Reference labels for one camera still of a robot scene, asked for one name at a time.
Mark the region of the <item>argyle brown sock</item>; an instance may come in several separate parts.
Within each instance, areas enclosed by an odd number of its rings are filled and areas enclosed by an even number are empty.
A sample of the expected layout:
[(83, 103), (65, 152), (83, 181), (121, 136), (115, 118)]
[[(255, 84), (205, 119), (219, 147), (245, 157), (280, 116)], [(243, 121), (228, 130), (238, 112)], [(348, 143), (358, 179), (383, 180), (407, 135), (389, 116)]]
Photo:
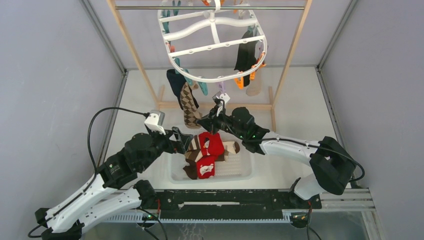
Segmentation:
[(188, 129), (200, 129), (201, 126), (197, 123), (197, 120), (199, 120), (202, 115), (198, 111), (195, 98), (187, 82), (185, 82), (181, 88), (179, 99), (183, 111), (183, 120), (185, 126)]

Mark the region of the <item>brown white wavy sock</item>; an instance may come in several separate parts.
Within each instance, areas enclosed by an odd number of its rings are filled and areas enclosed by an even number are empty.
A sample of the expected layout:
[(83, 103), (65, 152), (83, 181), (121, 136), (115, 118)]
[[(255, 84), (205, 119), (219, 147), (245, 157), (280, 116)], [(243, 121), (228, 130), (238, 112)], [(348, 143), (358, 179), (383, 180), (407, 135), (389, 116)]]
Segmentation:
[(202, 147), (198, 135), (193, 137), (184, 156), (187, 160), (193, 162), (198, 162), (203, 157)]

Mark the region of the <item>red sock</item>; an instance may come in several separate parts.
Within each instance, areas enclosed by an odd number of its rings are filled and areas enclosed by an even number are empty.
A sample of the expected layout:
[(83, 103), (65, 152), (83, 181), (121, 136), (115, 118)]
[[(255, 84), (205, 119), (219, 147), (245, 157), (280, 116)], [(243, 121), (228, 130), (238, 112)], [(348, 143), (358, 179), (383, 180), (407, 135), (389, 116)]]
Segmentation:
[(209, 179), (215, 176), (217, 156), (203, 156), (196, 162), (196, 172), (199, 179)]
[(203, 132), (198, 135), (200, 151), (203, 156), (220, 156), (224, 153), (224, 145), (219, 133)]

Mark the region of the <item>brown cream striped sock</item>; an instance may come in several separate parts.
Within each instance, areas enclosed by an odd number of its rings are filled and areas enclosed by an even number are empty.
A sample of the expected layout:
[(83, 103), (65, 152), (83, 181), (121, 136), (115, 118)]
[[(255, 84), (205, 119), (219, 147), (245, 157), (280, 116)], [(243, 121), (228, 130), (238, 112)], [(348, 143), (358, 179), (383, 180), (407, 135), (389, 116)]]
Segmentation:
[(224, 147), (223, 154), (219, 155), (216, 162), (225, 162), (231, 155), (236, 155), (240, 152), (240, 145), (237, 141), (225, 141), (222, 143)]

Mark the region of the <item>black sock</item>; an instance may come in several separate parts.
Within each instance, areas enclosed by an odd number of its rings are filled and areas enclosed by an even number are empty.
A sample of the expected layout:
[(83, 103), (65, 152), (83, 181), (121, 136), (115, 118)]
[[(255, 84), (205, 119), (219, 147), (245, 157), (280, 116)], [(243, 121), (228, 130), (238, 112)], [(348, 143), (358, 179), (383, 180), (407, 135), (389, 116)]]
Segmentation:
[[(242, 39), (253, 37), (253, 32), (248, 30), (246, 31)], [(256, 64), (257, 59), (255, 57), (256, 54), (256, 44), (258, 41), (250, 41), (247, 43), (239, 44), (237, 51), (237, 59), (234, 66), (235, 71), (245, 72), (252, 68), (253, 65)], [(243, 86), (247, 87), (250, 84), (250, 75), (245, 75), (243, 77)]]

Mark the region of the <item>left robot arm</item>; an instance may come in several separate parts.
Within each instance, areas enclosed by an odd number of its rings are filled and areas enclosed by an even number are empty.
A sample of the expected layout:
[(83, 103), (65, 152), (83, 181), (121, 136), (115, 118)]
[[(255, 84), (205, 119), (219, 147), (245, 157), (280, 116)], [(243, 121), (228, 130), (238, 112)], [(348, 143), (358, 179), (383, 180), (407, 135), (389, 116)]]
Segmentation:
[(138, 181), (113, 198), (106, 197), (135, 180), (163, 153), (185, 154), (193, 138), (177, 127), (164, 134), (151, 130), (135, 134), (74, 194), (53, 208), (40, 208), (35, 212), (37, 223), (46, 228), (40, 238), (79, 240), (112, 216), (140, 206), (153, 207), (157, 196), (148, 180)]

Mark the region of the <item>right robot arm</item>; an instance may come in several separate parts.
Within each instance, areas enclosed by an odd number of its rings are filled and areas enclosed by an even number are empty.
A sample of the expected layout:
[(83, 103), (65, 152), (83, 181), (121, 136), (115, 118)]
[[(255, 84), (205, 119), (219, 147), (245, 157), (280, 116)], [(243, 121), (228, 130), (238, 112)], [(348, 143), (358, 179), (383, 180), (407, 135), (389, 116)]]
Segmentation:
[(246, 107), (235, 108), (231, 115), (214, 107), (196, 123), (213, 134), (232, 134), (253, 154), (283, 157), (309, 166), (312, 173), (298, 178), (290, 189), (289, 203), (295, 208), (302, 208), (324, 192), (342, 195), (360, 166), (334, 138), (325, 136), (316, 141), (282, 136), (256, 124)]

